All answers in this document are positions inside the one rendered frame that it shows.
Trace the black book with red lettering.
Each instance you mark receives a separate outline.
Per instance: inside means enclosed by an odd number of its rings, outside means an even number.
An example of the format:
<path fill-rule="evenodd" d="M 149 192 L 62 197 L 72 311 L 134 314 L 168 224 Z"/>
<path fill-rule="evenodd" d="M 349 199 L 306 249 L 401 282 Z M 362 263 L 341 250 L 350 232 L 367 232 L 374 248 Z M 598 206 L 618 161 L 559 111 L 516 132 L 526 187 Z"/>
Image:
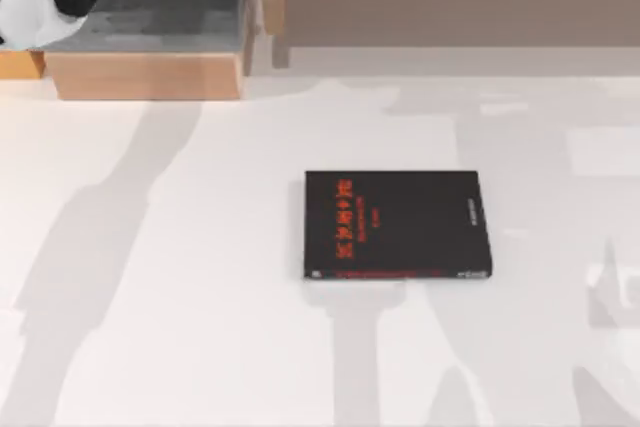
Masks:
<path fill-rule="evenodd" d="M 308 171 L 304 276 L 485 279 L 493 259 L 475 171 Z"/>

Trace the pulled-out wooden drawer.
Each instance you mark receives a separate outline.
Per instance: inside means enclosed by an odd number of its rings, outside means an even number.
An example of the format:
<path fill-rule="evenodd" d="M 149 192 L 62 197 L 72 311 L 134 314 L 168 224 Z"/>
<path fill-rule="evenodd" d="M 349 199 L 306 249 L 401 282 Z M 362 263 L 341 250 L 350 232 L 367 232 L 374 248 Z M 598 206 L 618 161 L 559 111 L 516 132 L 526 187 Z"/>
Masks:
<path fill-rule="evenodd" d="M 246 76 L 253 4 L 254 0 L 99 0 L 70 38 L 31 52 L 0 51 L 0 80 L 49 76 L 49 52 L 240 54 Z"/>

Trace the pale wooden drawer front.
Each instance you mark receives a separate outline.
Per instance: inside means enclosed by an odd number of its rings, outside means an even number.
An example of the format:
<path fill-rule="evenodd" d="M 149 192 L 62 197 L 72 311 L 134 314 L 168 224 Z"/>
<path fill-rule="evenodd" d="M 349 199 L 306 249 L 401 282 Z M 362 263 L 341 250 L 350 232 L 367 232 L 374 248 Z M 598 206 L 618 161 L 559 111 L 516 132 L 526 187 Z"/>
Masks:
<path fill-rule="evenodd" d="M 45 63 L 73 101 L 235 100 L 245 76 L 240 54 L 49 52 Z"/>

